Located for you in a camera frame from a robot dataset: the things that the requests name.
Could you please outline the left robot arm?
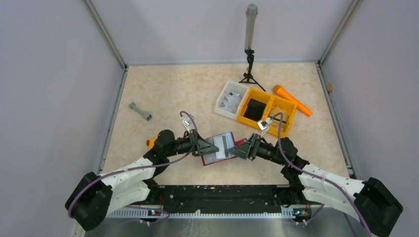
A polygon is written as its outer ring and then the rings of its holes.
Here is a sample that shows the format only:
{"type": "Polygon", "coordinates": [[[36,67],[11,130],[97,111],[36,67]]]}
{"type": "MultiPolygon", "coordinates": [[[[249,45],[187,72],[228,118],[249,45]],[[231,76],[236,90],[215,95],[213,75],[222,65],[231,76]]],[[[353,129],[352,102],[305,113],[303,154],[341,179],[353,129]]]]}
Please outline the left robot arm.
{"type": "Polygon", "coordinates": [[[218,151],[195,130],[186,131],[179,138],[171,130],[162,130],[152,148],[135,162],[105,174],[87,173],[67,199],[65,208],[70,218],[85,231],[91,231],[113,211],[153,196],[158,190],[154,177],[171,165],[169,157],[200,157],[218,151]]]}

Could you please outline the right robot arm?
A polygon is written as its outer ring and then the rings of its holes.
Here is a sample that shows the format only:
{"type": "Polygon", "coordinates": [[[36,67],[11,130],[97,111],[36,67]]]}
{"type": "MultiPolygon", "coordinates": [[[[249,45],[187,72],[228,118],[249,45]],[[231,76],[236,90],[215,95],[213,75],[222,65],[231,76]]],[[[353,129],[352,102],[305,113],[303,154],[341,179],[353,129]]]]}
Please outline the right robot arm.
{"type": "Polygon", "coordinates": [[[228,152],[243,159],[262,158],[282,165],[282,175],[307,201],[353,217],[377,237],[390,236],[403,212],[402,204],[379,179],[358,180],[325,171],[299,157],[288,137],[273,145],[254,133],[228,152]]]}

